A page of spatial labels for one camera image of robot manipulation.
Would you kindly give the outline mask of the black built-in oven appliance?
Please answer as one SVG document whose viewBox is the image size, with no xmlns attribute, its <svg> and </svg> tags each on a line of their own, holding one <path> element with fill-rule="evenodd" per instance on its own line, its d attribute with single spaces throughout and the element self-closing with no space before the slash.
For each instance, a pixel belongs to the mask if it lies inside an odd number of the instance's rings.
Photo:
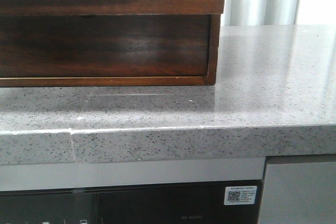
<svg viewBox="0 0 336 224">
<path fill-rule="evenodd" d="M 257 186 L 253 205 L 224 205 L 225 187 Z M 1 223 L 257 223 L 260 180 L 1 192 Z"/>
</svg>

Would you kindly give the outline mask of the white QR code sticker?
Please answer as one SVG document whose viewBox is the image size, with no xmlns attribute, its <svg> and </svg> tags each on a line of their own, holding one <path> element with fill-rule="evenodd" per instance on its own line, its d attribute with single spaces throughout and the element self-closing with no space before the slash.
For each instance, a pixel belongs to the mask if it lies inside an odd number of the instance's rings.
<svg viewBox="0 0 336 224">
<path fill-rule="evenodd" d="M 225 187 L 224 205 L 253 205 L 256 200 L 257 186 Z"/>
</svg>

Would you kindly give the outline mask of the grey cabinet door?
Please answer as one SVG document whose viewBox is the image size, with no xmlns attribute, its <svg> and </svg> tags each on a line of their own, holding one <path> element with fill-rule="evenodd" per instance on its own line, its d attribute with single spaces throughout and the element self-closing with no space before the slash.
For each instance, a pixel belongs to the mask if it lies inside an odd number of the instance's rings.
<svg viewBox="0 0 336 224">
<path fill-rule="evenodd" d="M 335 223 L 335 155 L 270 157 L 259 223 Z"/>
</svg>

